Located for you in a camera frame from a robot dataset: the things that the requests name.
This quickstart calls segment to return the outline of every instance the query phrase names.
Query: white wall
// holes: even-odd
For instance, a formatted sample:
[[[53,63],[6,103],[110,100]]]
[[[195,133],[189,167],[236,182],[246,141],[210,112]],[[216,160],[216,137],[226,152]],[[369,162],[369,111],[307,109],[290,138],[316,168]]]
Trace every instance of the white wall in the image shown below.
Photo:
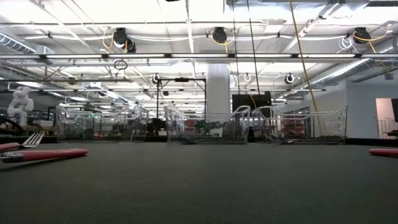
[[[348,83],[348,137],[378,138],[376,98],[398,98],[398,82]]]
[[[340,106],[347,105],[346,82],[339,82],[336,86],[326,87],[324,92],[313,92],[317,103],[318,111],[331,111]],[[287,105],[278,106],[281,112],[288,112],[301,108],[311,107],[311,112],[315,112],[311,94],[306,94],[304,100],[289,100]]]

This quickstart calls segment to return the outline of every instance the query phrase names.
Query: white column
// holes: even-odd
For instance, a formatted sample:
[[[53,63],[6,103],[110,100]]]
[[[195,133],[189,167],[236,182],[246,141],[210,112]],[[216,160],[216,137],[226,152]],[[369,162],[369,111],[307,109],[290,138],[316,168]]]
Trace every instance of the white column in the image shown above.
[[[209,64],[207,66],[206,91],[207,113],[228,114],[231,112],[229,68],[227,64]]]

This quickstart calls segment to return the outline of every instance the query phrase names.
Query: fork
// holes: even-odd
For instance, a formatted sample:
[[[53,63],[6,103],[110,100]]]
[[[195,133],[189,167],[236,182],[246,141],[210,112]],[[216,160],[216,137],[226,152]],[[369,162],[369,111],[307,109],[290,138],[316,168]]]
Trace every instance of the fork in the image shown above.
[[[44,133],[34,133],[22,144],[19,144],[18,142],[0,144],[0,152],[36,148],[40,144],[43,136]]]

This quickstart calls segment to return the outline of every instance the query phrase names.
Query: white humanoid robot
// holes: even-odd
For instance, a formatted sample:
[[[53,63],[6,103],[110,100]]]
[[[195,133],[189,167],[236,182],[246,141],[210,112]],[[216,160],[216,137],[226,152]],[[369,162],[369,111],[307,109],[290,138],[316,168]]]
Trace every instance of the white humanoid robot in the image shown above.
[[[19,115],[19,125],[26,126],[27,112],[33,110],[33,100],[28,97],[30,93],[29,87],[18,87],[12,96],[14,99],[10,103],[7,109],[8,117],[13,121],[16,121],[15,114]]]

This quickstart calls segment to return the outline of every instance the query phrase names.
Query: black cable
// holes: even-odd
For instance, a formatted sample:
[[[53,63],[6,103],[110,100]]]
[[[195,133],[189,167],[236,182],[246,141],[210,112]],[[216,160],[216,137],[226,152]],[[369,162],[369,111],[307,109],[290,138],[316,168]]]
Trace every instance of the black cable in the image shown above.
[[[235,13],[234,1],[232,1],[232,12]],[[235,40],[235,58],[236,58],[236,77],[238,79],[238,98],[239,98],[239,106],[241,105],[241,84],[239,81],[239,65],[238,65],[238,48],[236,46],[236,28],[235,28],[235,14],[233,15],[234,22],[234,40]]]
[[[252,43],[252,46],[253,46],[254,69],[256,70],[257,91],[259,92],[259,98],[260,98],[259,75],[257,74],[256,50],[255,50],[255,48],[254,48],[253,27],[252,27],[252,25],[251,25],[251,16],[250,16],[249,0],[246,0],[246,2],[247,2],[247,4],[248,4],[249,24],[250,24],[250,33],[251,33],[251,43]]]
[[[15,121],[10,120],[8,118],[5,117],[0,117],[0,121],[4,121],[5,123],[9,123],[11,124],[13,127],[16,127],[18,129],[18,132],[15,131],[10,131],[10,130],[6,130],[6,129],[0,129],[0,134],[13,134],[16,136],[20,136],[24,133],[24,129]]]

